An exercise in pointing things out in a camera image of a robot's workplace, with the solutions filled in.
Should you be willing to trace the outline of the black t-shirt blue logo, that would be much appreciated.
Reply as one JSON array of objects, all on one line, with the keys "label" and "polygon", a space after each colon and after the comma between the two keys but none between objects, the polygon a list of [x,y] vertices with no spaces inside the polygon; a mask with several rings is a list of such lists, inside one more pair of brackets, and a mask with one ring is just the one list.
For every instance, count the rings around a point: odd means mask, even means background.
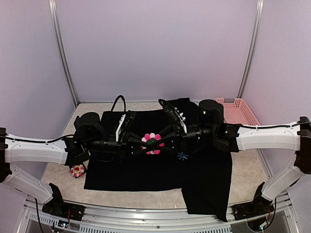
[{"label": "black t-shirt blue logo", "polygon": [[216,215],[226,221],[232,158],[210,142],[175,154],[143,154],[124,161],[113,154],[92,153],[84,188],[98,191],[181,189],[189,214]]}]

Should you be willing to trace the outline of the pink plastic basket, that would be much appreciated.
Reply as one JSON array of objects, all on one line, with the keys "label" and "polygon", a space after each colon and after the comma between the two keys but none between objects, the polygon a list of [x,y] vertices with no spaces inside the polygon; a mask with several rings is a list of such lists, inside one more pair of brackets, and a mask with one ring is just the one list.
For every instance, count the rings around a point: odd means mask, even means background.
[{"label": "pink plastic basket", "polygon": [[243,99],[216,98],[224,107],[225,123],[256,126],[259,122]]}]

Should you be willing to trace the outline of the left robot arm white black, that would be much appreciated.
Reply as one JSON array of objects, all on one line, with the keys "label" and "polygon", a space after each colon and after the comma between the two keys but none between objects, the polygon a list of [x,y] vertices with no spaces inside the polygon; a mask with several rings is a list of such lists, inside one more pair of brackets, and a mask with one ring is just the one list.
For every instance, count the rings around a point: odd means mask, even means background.
[{"label": "left robot arm white black", "polygon": [[80,221],[85,207],[65,202],[59,188],[46,184],[33,177],[15,162],[47,162],[61,164],[75,169],[90,159],[90,153],[111,153],[120,159],[130,158],[156,150],[157,143],[142,141],[128,131],[134,121],[134,112],[124,113],[116,132],[109,134],[100,125],[100,117],[89,112],[75,119],[74,134],[57,139],[29,139],[7,134],[0,130],[0,181],[32,196],[36,202],[43,203],[44,213]]}]

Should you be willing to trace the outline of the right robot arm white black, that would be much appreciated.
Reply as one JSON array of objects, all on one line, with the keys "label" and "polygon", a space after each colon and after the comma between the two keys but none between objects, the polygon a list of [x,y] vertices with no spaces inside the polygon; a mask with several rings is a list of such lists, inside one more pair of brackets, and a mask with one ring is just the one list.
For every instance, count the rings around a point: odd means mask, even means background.
[{"label": "right robot arm white black", "polygon": [[159,99],[174,132],[162,140],[172,141],[172,151],[186,151],[210,142],[224,152],[252,149],[293,150],[296,159],[269,181],[260,184],[250,202],[232,206],[234,219],[252,218],[276,211],[276,197],[301,177],[311,173],[311,123],[307,117],[283,125],[249,126],[224,122],[224,107],[214,100],[199,102],[198,123],[186,125],[186,117],[170,102]]}]

